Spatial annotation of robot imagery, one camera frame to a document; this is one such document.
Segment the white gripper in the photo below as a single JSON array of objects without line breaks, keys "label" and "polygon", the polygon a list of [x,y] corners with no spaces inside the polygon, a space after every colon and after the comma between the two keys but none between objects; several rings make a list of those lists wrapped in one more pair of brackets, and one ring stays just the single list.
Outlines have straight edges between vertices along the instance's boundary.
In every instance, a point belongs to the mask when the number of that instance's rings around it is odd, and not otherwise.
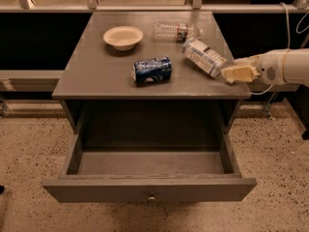
[{"label": "white gripper", "polygon": [[230,66],[221,71],[221,75],[229,82],[252,82],[259,77],[269,85],[284,85],[283,64],[286,49],[272,50],[267,53],[238,58],[235,66]]}]

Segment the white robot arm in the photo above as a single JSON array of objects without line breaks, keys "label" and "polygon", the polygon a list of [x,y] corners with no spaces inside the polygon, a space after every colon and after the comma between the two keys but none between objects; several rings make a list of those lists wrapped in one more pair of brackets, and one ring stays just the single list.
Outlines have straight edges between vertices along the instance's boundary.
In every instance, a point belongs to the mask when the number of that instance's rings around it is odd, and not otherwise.
[{"label": "white robot arm", "polygon": [[259,79],[266,85],[309,86],[309,49],[275,49],[239,58],[223,69],[221,75],[230,83]]}]

